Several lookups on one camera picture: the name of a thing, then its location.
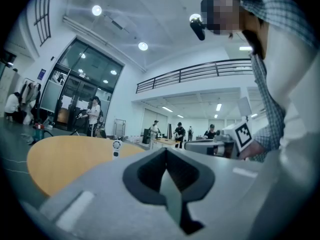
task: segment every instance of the wooden table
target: wooden table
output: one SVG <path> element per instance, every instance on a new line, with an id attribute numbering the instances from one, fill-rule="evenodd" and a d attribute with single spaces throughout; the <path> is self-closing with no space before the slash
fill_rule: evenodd
<path id="1" fill-rule="evenodd" d="M 45 138 L 30 149 L 27 168 L 35 184 L 52 196 L 91 168 L 113 159 L 113 140 L 87 136 Z M 144 152 L 123 143 L 119 158 Z"/>
<path id="2" fill-rule="evenodd" d="M 177 144 L 180 143 L 180 141 L 171 140 L 167 138 L 154 138 L 151 139 L 151 147 L 150 149 L 156 149 L 156 148 L 174 148 Z"/>

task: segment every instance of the hand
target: hand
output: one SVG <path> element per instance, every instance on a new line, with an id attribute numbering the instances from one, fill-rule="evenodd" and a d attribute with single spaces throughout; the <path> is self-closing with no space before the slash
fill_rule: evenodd
<path id="1" fill-rule="evenodd" d="M 256 155 L 259 155 L 261 153 L 264 153 L 266 150 L 263 146 L 259 144 L 256 140 L 254 140 L 249 146 L 247 146 L 239 156 L 240 160 L 243 160 L 245 158 L 254 157 Z"/>

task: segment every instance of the table top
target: table top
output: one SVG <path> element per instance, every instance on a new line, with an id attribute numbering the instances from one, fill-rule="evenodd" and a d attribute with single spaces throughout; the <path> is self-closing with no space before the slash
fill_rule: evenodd
<path id="1" fill-rule="evenodd" d="M 32 146 L 27 168 L 35 184 L 48 196 L 59 192 L 76 178 L 99 164 L 112 161 L 113 140 L 87 136 L 55 136 Z M 119 158 L 144 152 L 123 143 Z"/>
<path id="2" fill-rule="evenodd" d="M 178 140 L 174 141 L 174 140 L 171 140 L 168 138 L 155 138 L 155 139 L 153 139 L 153 141 L 167 144 L 167 145 L 176 145 L 176 144 L 180 143 L 180 141 L 178 141 Z"/>

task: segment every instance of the ceiling pipe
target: ceiling pipe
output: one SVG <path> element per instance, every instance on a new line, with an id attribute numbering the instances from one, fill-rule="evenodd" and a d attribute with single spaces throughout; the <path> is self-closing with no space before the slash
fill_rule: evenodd
<path id="1" fill-rule="evenodd" d="M 135 62 L 131 57 L 129 57 L 128 55 L 126 55 L 124 52 L 122 52 L 121 50 L 119 50 L 118 48 L 116 48 L 113 44 L 107 42 L 102 36 L 98 35 L 97 33 L 95 33 L 94 31 L 92 31 L 91 29 L 81 25 L 80 23 L 70 19 L 67 16 L 64 16 L 62 19 L 62 22 L 68 24 L 70 27 L 72 27 L 73 29 L 77 30 L 78 32 L 89 36 L 95 40 L 97 40 L 98 42 L 100 42 L 101 44 L 103 44 L 104 46 L 110 47 L 113 50 L 115 50 L 116 52 L 118 52 L 119 54 L 121 54 L 122 56 L 124 56 L 126 59 L 128 59 L 131 63 L 135 64 L 143 73 L 147 72 L 145 68 L 141 67 L 137 62 Z"/>

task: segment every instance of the round ceiling light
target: round ceiling light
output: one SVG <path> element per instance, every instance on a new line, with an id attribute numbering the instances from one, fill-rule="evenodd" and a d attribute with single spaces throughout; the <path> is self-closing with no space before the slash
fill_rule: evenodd
<path id="1" fill-rule="evenodd" d="M 197 13 L 192 14 L 192 15 L 190 16 L 190 18 L 189 18 L 189 21 L 192 21 L 193 19 L 200 19 L 200 21 L 201 21 L 201 16 L 200 16 L 200 14 L 197 14 Z"/>
<path id="2" fill-rule="evenodd" d="M 92 13 L 95 16 L 99 16 L 102 12 L 102 9 L 99 5 L 95 5 L 94 7 L 92 7 Z"/>
<path id="3" fill-rule="evenodd" d="M 146 50 L 148 50 L 148 45 L 145 43 L 145 42 L 141 42 L 141 43 L 139 43 L 139 49 L 141 50 L 141 51 L 146 51 Z"/>

